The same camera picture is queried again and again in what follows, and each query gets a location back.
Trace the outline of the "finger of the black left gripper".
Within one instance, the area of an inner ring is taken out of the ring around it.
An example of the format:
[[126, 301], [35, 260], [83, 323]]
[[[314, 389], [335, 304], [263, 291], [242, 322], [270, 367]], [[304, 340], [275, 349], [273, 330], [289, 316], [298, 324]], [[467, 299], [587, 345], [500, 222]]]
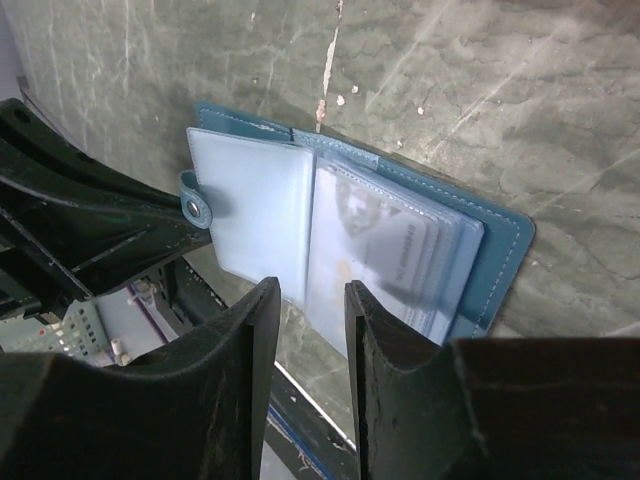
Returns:
[[64, 316], [209, 244], [180, 199], [89, 157], [18, 99], [1, 103], [1, 316]]

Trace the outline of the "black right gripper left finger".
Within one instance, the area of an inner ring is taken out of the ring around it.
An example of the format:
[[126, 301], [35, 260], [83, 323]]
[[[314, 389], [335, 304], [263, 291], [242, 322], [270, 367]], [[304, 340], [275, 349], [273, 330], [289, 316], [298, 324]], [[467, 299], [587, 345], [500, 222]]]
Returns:
[[1, 358], [5, 479], [256, 479], [280, 325], [268, 277], [124, 367]]

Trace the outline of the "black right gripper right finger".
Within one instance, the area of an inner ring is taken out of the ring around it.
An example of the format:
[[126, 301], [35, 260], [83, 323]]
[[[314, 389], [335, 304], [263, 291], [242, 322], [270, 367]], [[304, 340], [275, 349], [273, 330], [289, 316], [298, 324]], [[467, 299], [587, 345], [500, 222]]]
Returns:
[[635, 479], [635, 338], [456, 339], [438, 346], [346, 285], [363, 479]]

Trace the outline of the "blue card holder wallet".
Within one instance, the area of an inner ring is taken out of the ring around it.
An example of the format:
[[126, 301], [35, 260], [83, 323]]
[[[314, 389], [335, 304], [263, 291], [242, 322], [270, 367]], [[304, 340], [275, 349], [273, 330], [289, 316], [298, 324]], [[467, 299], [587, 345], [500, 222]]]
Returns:
[[534, 237], [528, 216], [337, 138], [195, 111], [182, 210], [224, 271], [278, 278], [338, 351], [353, 280], [435, 343], [486, 335]]

